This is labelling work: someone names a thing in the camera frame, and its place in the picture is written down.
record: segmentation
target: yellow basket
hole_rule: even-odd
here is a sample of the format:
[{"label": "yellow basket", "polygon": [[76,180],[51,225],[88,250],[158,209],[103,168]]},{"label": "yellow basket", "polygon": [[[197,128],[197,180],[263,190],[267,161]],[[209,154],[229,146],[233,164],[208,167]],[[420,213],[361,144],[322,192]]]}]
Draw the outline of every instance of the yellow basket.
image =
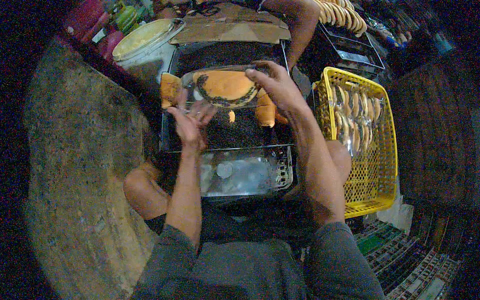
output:
[{"label": "yellow basket", "polygon": [[373,141],[366,152],[352,159],[352,172],[344,185],[345,218],[362,216],[389,208],[395,200],[398,174],[395,127],[385,89],[368,79],[340,69],[326,67],[323,79],[313,84],[313,105],[325,139],[336,140],[332,90],[333,82],[352,82],[385,99],[383,118],[373,131]]}]

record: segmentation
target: bucket lid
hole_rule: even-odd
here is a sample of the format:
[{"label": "bucket lid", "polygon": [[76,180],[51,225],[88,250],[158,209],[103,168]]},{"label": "bucket lid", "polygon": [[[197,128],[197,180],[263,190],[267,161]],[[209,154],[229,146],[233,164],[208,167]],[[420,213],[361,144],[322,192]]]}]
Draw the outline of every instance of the bucket lid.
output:
[{"label": "bucket lid", "polygon": [[124,60],[138,50],[157,41],[161,36],[173,28],[171,19],[159,19],[130,32],[113,49],[113,59],[116,61]]}]

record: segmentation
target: cardboard box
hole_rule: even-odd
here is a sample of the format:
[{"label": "cardboard box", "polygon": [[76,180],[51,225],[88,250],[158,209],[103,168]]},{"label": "cardboard box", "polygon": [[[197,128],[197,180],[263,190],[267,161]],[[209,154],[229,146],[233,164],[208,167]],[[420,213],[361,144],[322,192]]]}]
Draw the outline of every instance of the cardboard box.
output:
[{"label": "cardboard box", "polygon": [[290,40],[288,26],[269,13],[257,13],[232,3],[219,3],[213,7],[220,11],[211,16],[200,13],[185,16],[185,28],[169,43],[250,41],[278,44],[281,39]]}]

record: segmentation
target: sleeve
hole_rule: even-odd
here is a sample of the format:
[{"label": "sleeve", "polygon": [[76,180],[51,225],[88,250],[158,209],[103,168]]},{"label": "sleeve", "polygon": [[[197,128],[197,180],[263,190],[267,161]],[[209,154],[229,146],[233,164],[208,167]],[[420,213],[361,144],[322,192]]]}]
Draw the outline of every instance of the sleeve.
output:
[{"label": "sleeve", "polygon": [[195,262],[195,248],[180,230],[165,224],[130,299],[168,299],[185,281]]},{"label": "sleeve", "polygon": [[377,277],[343,222],[320,228],[305,264],[305,281],[316,299],[384,299]]}]

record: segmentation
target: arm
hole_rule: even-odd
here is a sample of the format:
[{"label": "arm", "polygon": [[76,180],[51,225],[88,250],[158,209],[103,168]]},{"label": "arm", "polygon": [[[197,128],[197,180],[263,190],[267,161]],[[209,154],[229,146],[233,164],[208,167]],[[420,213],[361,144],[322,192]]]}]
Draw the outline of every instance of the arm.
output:
[{"label": "arm", "polygon": [[[186,100],[185,91],[181,97],[180,100]],[[199,157],[205,148],[202,129],[216,110],[197,102],[187,115],[177,108],[168,108],[168,111],[177,121],[177,133],[182,141],[177,182],[167,208],[166,225],[131,299],[173,297],[181,292],[179,286],[192,284],[186,278],[195,262],[202,226],[198,185]]]},{"label": "arm", "polygon": [[272,62],[270,77],[257,71],[247,76],[259,83],[286,113],[297,143],[303,192],[311,200],[320,229],[310,250],[305,279],[315,296],[325,299],[383,299],[383,292],[344,222],[343,182],[326,141],[298,88]]},{"label": "arm", "polygon": [[295,134],[300,170],[304,176],[302,192],[311,204],[315,220],[343,222],[345,196],[342,182],[312,111],[285,68],[271,61],[270,74],[249,70],[246,75],[262,86],[279,109],[286,114]]},{"label": "arm", "polygon": [[197,173],[199,152],[184,148],[181,153],[177,182],[167,209],[165,223],[183,232],[197,247],[202,228],[199,176]]},{"label": "arm", "polygon": [[[186,99],[187,91],[182,90],[178,103],[184,103]],[[168,108],[168,112],[177,121],[177,133],[182,142],[182,153],[177,182],[167,209],[165,223],[183,232],[197,248],[202,228],[199,187],[200,152],[205,148],[202,131],[216,113],[216,109],[209,104],[196,102],[187,115],[174,107]]]}]

